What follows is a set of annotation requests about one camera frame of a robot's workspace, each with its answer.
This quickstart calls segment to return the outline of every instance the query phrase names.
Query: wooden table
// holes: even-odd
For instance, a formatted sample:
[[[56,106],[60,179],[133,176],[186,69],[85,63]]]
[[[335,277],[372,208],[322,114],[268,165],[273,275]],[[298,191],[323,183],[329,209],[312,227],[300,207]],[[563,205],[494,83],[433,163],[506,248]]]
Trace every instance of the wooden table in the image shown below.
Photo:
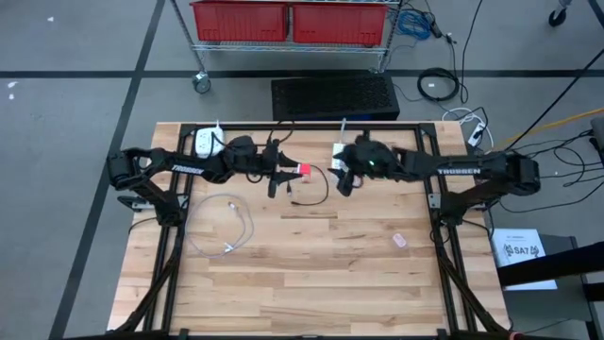
[[[441,154],[465,152],[458,123],[435,126]],[[178,123],[159,123],[152,147],[176,149],[179,128]],[[347,131],[344,141],[352,143],[360,133]],[[261,144],[268,131],[226,131],[226,139],[241,134]],[[284,134],[279,131],[275,137]],[[417,149],[412,132],[374,130],[371,137]],[[339,131],[297,130],[280,149],[290,158],[326,169],[331,145],[339,139]],[[153,180],[167,189],[170,176],[162,173]],[[473,186],[473,180],[451,176],[447,184],[450,191],[462,191]],[[317,201],[326,189],[316,172],[311,183],[296,181],[292,186],[293,199],[299,202]],[[351,197],[343,197],[330,183],[328,200],[314,207],[292,206],[285,187],[281,185],[271,199],[266,195],[266,179],[252,184],[244,175],[236,175],[223,185],[194,180],[192,207],[212,194],[243,196],[256,231],[245,246],[221,259],[200,256],[185,240],[171,332],[188,328],[192,334],[431,335],[438,328],[447,329],[422,182],[366,180]],[[228,201],[212,199],[199,211],[191,211],[188,231],[209,253],[220,252],[224,242],[233,242],[241,233],[242,223]],[[136,213],[134,222],[153,215]],[[484,224],[477,213],[466,219]],[[404,248],[395,245],[395,233],[407,240]],[[508,327],[485,230],[461,225],[458,234],[470,287],[495,319]],[[140,224],[130,234],[109,329],[124,322],[145,294],[158,239],[155,221]],[[455,288],[454,299],[464,328]],[[163,304],[160,294],[157,329]]]

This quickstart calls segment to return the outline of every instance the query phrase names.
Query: gray floor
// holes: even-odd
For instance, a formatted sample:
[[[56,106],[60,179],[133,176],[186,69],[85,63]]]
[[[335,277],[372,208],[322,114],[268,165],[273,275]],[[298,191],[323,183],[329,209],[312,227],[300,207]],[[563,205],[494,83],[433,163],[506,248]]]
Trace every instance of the gray floor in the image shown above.
[[[420,9],[425,7],[413,0]],[[477,0],[454,4],[430,1],[441,29],[458,41],[457,62]],[[150,0],[73,1],[0,0],[0,75],[2,71],[133,71],[155,6]],[[187,1],[180,1],[189,24]],[[575,1],[566,23],[546,23],[555,0],[508,0],[483,4],[468,47],[468,70],[574,70],[601,48],[604,29],[587,1]],[[394,45],[411,43],[396,37]],[[230,54],[207,56],[211,71],[287,69],[367,69],[374,57],[345,55]],[[442,41],[400,48],[390,69],[421,70],[451,65]],[[195,70],[172,9],[163,9],[145,70]],[[594,65],[604,69],[604,59]],[[0,338],[47,338],[95,190],[118,124],[130,78],[0,78],[0,187],[3,204],[0,236]],[[9,88],[11,81],[18,83]],[[158,121],[270,120],[271,78],[215,78],[212,91],[194,93],[185,77],[143,78],[127,122],[122,146],[149,145]],[[495,142],[525,128],[568,84],[568,77],[470,77],[469,108],[489,113]],[[415,77],[397,77],[408,97],[416,98]],[[587,77],[547,116],[544,123],[602,107],[604,79]],[[425,102],[399,98],[401,120],[438,120],[442,110]],[[447,103],[458,107],[458,99]],[[571,137],[589,128],[589,120],[528,137],[524,143]],[[573,144],[588,162],[596,159],[586,141]],[[551,155],[540,156],[544,174],[575,171]],[[506,197],[511,209],[574,200],[597,181],[563,188],[562,178],[544,181],[531,197]],[[91,254],[77,294],[66,335],[105,330],[126,246],[131,213],[109,190]],[[580,245],[604,238],[603,192],[556,210],[512,214],[494,209],[498,228],[536,228],[555,235],[574,235]],[[602,280],[601,276],[590,277]],[[599,308],[600,315],[604,309]],[[527,331],[551,319],[512,311],[515,328]],[[539,332],[586,338],[578,322]]]

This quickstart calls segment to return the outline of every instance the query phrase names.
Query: caster wheel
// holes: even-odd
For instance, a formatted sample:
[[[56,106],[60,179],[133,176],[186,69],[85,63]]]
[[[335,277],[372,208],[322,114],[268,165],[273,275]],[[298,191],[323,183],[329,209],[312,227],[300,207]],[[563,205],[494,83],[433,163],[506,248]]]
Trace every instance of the caster wheel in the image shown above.
[[[193,77],[193,88],[198,94],[204,94],[211,89],[211,82],[208,74],[200,73]]]
[[[549,25],[552,27],[556,27],[556,26],[560,26],[562,25],[562,23],[564,22],[564,20],[566,20],[566,8],[563,9],[560,14],[558,14],[557,17],[554,18],[554,15],[556,15],[556,11],[554,10],[553,12],[551,12],[551,14],[549,14]]]

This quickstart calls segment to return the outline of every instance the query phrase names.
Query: red plastic crate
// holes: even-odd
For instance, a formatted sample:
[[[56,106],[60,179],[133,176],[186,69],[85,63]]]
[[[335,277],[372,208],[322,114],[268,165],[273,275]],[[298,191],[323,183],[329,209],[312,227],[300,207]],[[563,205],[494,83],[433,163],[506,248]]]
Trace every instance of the red plastic crate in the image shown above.
[[[287,36],[285,4],[200,1],[191,6],[200,41],[283,42]]]
[[[381,44],[386,18],[384,5],[296,4],[296,43]]]

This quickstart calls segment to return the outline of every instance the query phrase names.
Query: white cable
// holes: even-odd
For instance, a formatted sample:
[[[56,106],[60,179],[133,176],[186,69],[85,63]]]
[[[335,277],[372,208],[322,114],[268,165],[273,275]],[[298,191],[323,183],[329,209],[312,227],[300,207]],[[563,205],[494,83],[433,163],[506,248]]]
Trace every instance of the white cable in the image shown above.
[[[239,211],[239,208],[232,202],[228,202],[228,206],[230,207],[230,209],[232,209],[233,211],[235,211],[235,213],[237,214],[237,217],[239,217],[239,219],[242,221],[242,226],[243,226],[243,231],[241,233],[241,235],[239,235],[239,237],[237,238],[237,240],[232,243],[225,243],[225,250],[223,250],[222,253],[220,254],[206,254],[203,250],[201,250],[201,248],[199,248],[199,246],[197,246],[191,236],[189,235],[189,221],[191,221],[191,217],[193,216],[194,213],[196,213],[199,208],[201,208],[201,206],[209,201],[212,198],[216,198],[216,197],[231,197],[231,198],[236,198],[239,201],[242,202],[243,207],[247,210],[247,218],[249,218],[250,221],[250,232],[247,235],[247,237],[243,240],[244,236],[246,235],[247,232],[247,225],[245,224],[245,219],[243,218],[243,215],[241,214],[241,212]],[[208,258],[208,259],[220,259],[223,256],[227,255],[229,252],[235,251],[237,249],[239,249],[240,247],[242,247],[243,245],[245,245],[254,235],[254,231],[255,231],[256,227],[254,226],[254,220],[252,219],[252,213],[249,210],[249,206],[247,205],[247,201],[245,201],[245,199],[241,196],[238,195],[234,195],[234,194],[214,194],[214,195],[209,195],[204,197],[202,200],[200,200],[199,202],[197,202],[197,204],[195,204],[195,206],[193,207],[193,209],[191,210],[190,216],[188,216],[187,218],[187,223],[185,223],[185,237],[187,238],[187,240],[189,240],[189,243],[191,244],[191,246],[193,246],[193,248],[195,248],[195,250],[197,250],[197,252],[199,253],[199,255]]]
[[[482,120],[482,118],[480,118],[479,116],[475,115],[473,113],[473,110],[470,110],[468,108],[455,108],[455,109],[451,109],[451,110],[447,110],[445,113],[443,113],[443,117],[441,118],[441,120],[444,121],[444,119],[446,118],[446,116],[451,113],[451,112],[455,112],[455,111],[465,111],[468,112],[469,114],[463,116],[463,118],[460,120],[460,125],[463,125],[465,123],[471,122],[473,120],[478,120],[479,122],[481,122],[482,124],[484,124],[484,121]],[[489,127],[485,128],[487,131],[487,135],[489,135],[489,140],[491,142],[491,149],[495,148],[495,142],[493,141],[493,134],[491,134],[491,130],[489,129]]]

